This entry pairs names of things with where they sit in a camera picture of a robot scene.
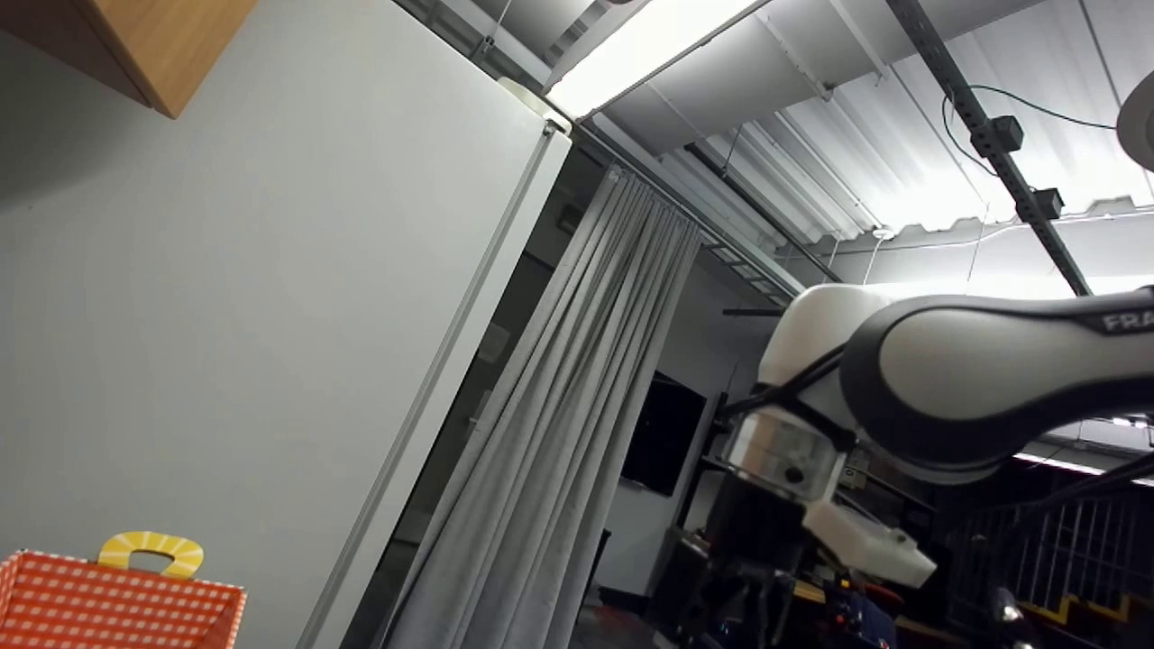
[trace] wooden cabinet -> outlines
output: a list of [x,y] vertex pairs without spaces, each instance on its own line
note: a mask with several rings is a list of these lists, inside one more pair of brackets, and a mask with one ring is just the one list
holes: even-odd
[[175,118],[256,0],[0,0],[0,29]]

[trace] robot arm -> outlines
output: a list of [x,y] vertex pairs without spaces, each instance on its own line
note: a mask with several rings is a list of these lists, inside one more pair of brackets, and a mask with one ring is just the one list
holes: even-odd
[[1064,424],[1154,409],[1154,290],[892,303],[817,286],[782,316],[759,379],[767,391],[743,402],[725,460],[803,505],[804,527],[845,565],[917,587],[934,564],[908,535],[831,501],[849,448],[958,484]]

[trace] gray curtain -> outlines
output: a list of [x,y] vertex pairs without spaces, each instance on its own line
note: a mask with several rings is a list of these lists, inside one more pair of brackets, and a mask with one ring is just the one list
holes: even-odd
[[683,215],[609,171],[437,505],[389,647],[568,646],[699,246]]

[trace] yellow handle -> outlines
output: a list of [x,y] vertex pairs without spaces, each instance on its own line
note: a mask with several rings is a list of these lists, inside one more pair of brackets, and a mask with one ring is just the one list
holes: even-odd
[[151,552],[172,559],[162,575],[179,580],[190,579],[204,561],[204,549],[196,542],[156,532],[122,532],[108,539],[100,549],[96,562],[113,568],[128,568],[133,552]]

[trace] television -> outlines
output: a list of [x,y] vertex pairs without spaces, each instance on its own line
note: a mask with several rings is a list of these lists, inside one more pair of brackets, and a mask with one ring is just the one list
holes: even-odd
[[673,495],[704,410],[704,396],[654,372],[621,477]]

